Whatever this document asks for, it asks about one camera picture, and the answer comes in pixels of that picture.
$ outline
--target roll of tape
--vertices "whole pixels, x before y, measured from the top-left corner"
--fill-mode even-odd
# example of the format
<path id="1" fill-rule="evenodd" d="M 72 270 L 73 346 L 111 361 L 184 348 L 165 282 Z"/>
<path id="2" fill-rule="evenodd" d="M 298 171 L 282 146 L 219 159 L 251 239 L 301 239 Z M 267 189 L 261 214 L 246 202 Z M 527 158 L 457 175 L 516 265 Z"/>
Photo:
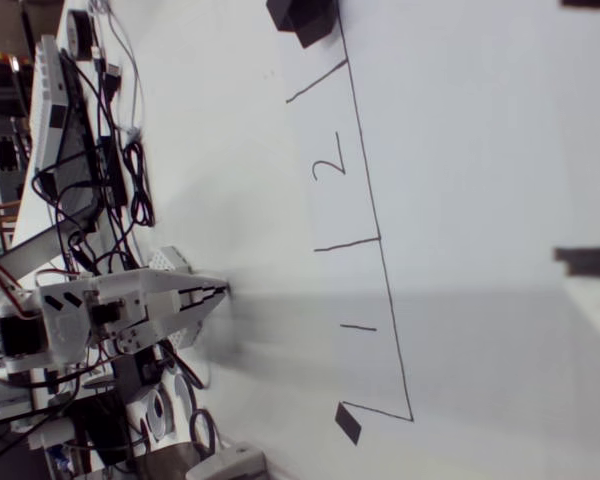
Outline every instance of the roll of tape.
<path id="1" fill-rule="evenodd" d="M 91 18 L 84 10 L 69 10 L 67 12 L 67 39 L 69 53 L 76 60 L 91 60 Z"/>
<path id="2" fill-rule="evenodd" d="M 156 441 L 173 432 L 173 408 L 164 390 L 154 389 L 147 394 L 147 421 Z"/>
<path id="3" fill-rule="evenodd" d="M 193 387 L 181 373 L 178 373 L 173 380 L 176 397 L 180 398 L 185 417 L 191 417 L 191 414 L 198 409 L 196 394 Z"/>

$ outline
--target drawn line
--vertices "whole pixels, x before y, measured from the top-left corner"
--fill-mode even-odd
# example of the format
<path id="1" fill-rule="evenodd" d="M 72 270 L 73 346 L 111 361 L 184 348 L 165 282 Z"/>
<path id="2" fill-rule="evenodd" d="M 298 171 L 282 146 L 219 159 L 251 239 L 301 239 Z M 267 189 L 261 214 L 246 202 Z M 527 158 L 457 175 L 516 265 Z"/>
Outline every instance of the drawn line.
<path id="1" fill-rule="evenodd" d="M 347 70 L 349 71 L 349 81 L 351 83 L 351 95 L 353 97 L 353 107 L 356 112 L 356 120 L 358 122 L 358 133 L 360 134 L 360 146 L 362 149 L 362 158 L 364 159 L 364 168 L 367 175 L 367 187 L 369 189 L 369 197 L 371 198 L 371 210 L 373 211 L 373 219 L 376 224 L 376 231 L 378 238 L 381 239 L 380 234 L 380 223 L 378 222 L 378 214 L 376 211 L 376 202 L 373 197 L 373 188 L 371 187 L 371 177 L 369 175 L 369 161 L 367 160 L 367 149 L 364 145 L 364 136 L 362 134 L 362 123 L 360 122 L 360 112 L 358 110 L 358 99 L 356 97 L 356 90 L 353 83 L 353 72 L 351 71 L 351 62 L 349 62 L 349 51 L 347 50 L 347 41 L 344 36 L 344 28 L 342 27 L 342 17 L 340 16 L 340 10 L 338 10 L 338 24 L 340 26 L 340 36 L 342 37 L 342 46 L 344 48 L 344 57 L 347 60 Z M 384 258 L 384 248 L 382 247 L 382 241 L 378 242 L 380 247 L 380 259 L 382 260 L 382 269 L 384 270 L 384 280 L 387 286 L 387 296 L 389 298 L 389 307 L 391 311 L 391 322 L 393 324 L 393 333 L 396 340 L 396 349 L 398 351 L 398 359 L 400 360 L 400 371 L 402 372 L 402 386 L 404 389 L 404 396 L 407 400 L 407 407 L 409 409 L 409 415 L 411 415 L 411 421 L 413 421 L 413 410 L 411 410 L 411 400 L 409 399 L 409 391 L 407 389 L 407 378 L 404 368 L 404 360 L 402 359 L 402 350 L 400 348 L 400 340 L 398 340 L 398 327 L 396 326 L 396 313 L 393 305 L 393 296 L 391 295 L 391 285 L 389 283 L 389 274 L 387 273 L 387 264 Z"/>
<path id="2" fill-rule="evenodd" d="M 315 82 L 312 82 L 309 84 L 308 87 L 303 88 L 302 90 L 300 90 L 299 92 L 297 92 L 293 97 L 291 97 L 290 99 L 287 100 L 287 103 L 291 103 L 293 102 L 296 98 L 298 98 L 300 95 L 302 95 L 303 93 L 308 92 L 309 90 L 311 90 L 313 87 L 315 87 L 317 84 L 319 84 L 322 80 L 324 80 L 325 78 L 327 78 L 329 75 L 331 75 L 333 72 L 335 72 L 336 70 L 339 70 L 340 68 L 342 68 L 346 63 L 348 62 L 348 59 L 344 59 L 342 60 L 340 63 L 338 63 L 335 67 L 333 67 L 331 70 L 329 70 L 327 73 L 325 73 L 323 76 L 321 76 L 319 79 L 317 79 Z"/>
<path id="3" fill-rule="evenodd" d="M 343 175 L 347 174 L 347 170 L 344 168 L 344 160 L 342 159 L 342 149 L 340 148 L 340 136 L 338 135 L 338 132 L 336 132 L 336 142 L 338 144 L 338 156 L 340 157 L 340 166 L 338 167 L 337 165 L 334 165 L 331 162 L 325 162 L 324 160 L 314 162 L 314 164 L 311 166 L 311 173 L 313 173 L 313 179 L 316 182 L 318 181 L 318 176 L 316 175 L 316 167 L 318 165 L 328 165 L 331 168 L 335 168 Z"/>
<path id="4" fill-rule="evenodd" d="M 378 331 L 378 329 L 374 328 L 374 327 L 362 327 L 360 325 L 349 325 L 346 323 L 341 323 L 340 326 L 342 328 L 355 328 L 356 330 L 365 330 L 367 332 L 377 332 Z"/>
<path id="5" fill-rule="evenodd" d="M 314 252 L 330 252 L 331 250 L 337 250 L 338 248 L 355 247 L 356 245 L 361 245 L 363 243 L 377 242 L 378 240 L 380 240 L 380 237 L 365 238 L 364 240 L 356 240 L 355 242 L 351 242 L 351 243 L 342 243 L 340 245 L 333 245 L 332 247 L 314 248 L 313 251 Z"/>
<path id="6" fill-rule="evenodd" d="M 358 405 L 357 403 L 351 403 L 351 402 L 340 402 L 343 405 L 349 405 L 350 407 L 355 407 L 355 408 L 361 408 L 362 410 L 367 410 L 369 412 L 374 412 L 374 413 L 379 413 L 381 415 L 385 415 L 387 417 L 391 417 L 391 418 L 397 418 L 398 420 L 404 420 L 405 422 L 413 422 L 413 415 L 411 415 L 411 418 L 407 418 L 407 417 L 401 417 L 400 415 L 396 415 L 395 413 L 389 413 L 389 412 L 385 412 L 383 410 L 378 410 L 377 408 L 371 408 L 371 407 L 365 407 L 364 405 Z"/>

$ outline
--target white table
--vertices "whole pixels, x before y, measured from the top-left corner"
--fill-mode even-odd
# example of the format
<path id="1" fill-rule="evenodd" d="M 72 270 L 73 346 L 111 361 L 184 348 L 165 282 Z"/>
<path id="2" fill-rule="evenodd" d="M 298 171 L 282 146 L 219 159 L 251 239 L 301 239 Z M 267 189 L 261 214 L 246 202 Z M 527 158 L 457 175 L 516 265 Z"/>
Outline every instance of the white table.
<path id="1" fill-rule="evenodd" d="M 182 352 L 209 382 L 200 402 L 276 478 L 600 478 L 600 335 L 551 259 L 600 244 L 600 14 L 341 3 L 348 52 L 338 31 L 302 51 L 264 0 L 114 2 L 145 94 L 157 224 L 137 232 L 143 254 L 174 245 L 231 284 Z M 102 30 L 128 126 L 133 77 Z M 358 127 L 415 423 L 352 408 L 354 446 L 339 401 L 406 415 L 373 232 L 313 252 L 369 233 Z M 334 130 L 346 176 L 315 181 L 314 162 L 337 162 Z M 354 207 L 328 216 L 342 198 Z M 29 200 L 23 232 L 46 221 Z M 340 327 L 352 319 L 376 334 Z"/>

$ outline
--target handwritten number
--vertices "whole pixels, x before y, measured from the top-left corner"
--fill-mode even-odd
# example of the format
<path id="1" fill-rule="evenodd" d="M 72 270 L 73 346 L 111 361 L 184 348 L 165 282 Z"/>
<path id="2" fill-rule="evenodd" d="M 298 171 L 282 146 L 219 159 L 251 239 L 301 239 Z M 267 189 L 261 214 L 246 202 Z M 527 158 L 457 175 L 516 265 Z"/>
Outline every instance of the handwritten number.
<path id="1" fill-rule="evenodd" d="M 344 168 L 344 161 L 342 160 L 342 149 L 340 148 L 340 136 L 338 135 L 338 132 L 336 132 L 336 143 L 338 144 L 338 157 L 340 158 L 340 166 L 336 165 L 335 163 L 326 162 L 324 160 L 314 162 L 311 166 L 311 173 L 313 173 L 313 179 L 316 182 L 318 181 L 318 176 L 316 175 L 316 167 L 318 165 L 326 165 L 328 167 L 335 168 L 343 175 L 347 174 L 347 171 Z"/>

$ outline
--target robotic arm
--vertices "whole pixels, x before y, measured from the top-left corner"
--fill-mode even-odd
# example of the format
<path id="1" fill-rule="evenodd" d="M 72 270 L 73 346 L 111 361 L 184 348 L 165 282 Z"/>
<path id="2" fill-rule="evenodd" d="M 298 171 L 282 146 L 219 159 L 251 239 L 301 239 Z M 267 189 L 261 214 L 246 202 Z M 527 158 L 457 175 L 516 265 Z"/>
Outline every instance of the robotic arm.
<path id="1" fill-rule="evenodd" d="M 5 366 L 15 373 L 75 364 L 103 341 L 133 354 L 184 327 L 199 330 L 226 289 L 211 277 L 140 269 L 14 293 L 24 316 L 2 295 Z"/>

